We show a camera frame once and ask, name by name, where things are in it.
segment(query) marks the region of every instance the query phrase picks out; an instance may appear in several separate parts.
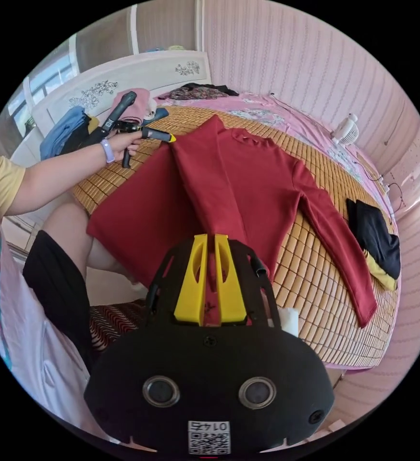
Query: small fan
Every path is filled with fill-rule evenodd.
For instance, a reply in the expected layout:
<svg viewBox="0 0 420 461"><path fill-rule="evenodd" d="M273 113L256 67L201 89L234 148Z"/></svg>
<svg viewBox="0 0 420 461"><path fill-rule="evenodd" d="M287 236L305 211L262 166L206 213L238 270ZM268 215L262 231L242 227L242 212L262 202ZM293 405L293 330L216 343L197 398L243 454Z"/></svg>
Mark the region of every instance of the small fan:
<svg viewBox="0 0 420 461"><path fill-rule="evenodd" d="M349 146L353 144L359 136L359 130L356 125L358 118L354 114L349 114L331 133L334 144Z"/></svg>

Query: white t-shirt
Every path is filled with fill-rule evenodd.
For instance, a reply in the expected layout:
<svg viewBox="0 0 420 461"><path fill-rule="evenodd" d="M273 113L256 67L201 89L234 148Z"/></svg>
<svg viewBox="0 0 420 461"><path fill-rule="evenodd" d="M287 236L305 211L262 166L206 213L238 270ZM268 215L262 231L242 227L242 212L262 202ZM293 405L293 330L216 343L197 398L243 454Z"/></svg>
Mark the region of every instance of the white t-shirt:
<svg viewBox="0 0 420 461"><path fill-rule="evenodd" d="M46 318L0 226L0 355L26 392L68 423L118 443L96 423L83 393L89 374L73 343Z"/></svg>

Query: hand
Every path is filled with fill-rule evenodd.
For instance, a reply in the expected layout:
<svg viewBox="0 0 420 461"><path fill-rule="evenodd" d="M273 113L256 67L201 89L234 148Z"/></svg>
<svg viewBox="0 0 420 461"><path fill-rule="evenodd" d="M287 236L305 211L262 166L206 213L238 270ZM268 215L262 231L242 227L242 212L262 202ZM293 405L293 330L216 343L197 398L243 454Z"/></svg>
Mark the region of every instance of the hand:
<svg viewBox="0 0 420 461"><path fill-rule="evenodd" d="M121 161L124 157L124 150L128 149L130 155L135 155L141 144L141 131L135 133L116 133L108 137L109 145L114 154L115 161Z"/></svg>

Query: sticker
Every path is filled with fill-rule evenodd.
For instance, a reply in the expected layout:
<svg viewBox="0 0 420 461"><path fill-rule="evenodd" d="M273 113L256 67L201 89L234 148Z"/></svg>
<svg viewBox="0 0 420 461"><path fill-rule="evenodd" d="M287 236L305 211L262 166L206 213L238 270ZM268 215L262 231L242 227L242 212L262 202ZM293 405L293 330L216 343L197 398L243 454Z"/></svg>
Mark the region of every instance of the sticker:
<svg viewBox="0 0 420 461"><path fill-rule="evenodd" d="M190 455L231 453L229 421L188 421Z"/></svg>

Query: yellow clothing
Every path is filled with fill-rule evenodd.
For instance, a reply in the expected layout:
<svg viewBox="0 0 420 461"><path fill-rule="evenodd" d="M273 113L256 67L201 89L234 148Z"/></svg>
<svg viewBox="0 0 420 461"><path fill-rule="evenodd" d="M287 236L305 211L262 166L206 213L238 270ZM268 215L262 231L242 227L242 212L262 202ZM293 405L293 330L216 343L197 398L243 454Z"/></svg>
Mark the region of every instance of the yellow clothing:
<svg viewBox="0 0 420 461"><path fill-rule="evenodd" d="M389 291L395 291L397 288L397 281L390 277L373 259L367 250L364 250L365 261L369 272L379 281L383 288Z"/></svg>
<svg viewBox="0 0 420 461"><path fill-rule="evenodd" d="M23 182L26 168L14 164L0 155L0 219L13 203L18 189Z"/></svg>
<svg viewBox="0 0 420 461"><path fill-rule="evenodd" d="M88 134L92 134L98 125L99 120L96 117L90 117L90 122L88 123Z"/></svg>

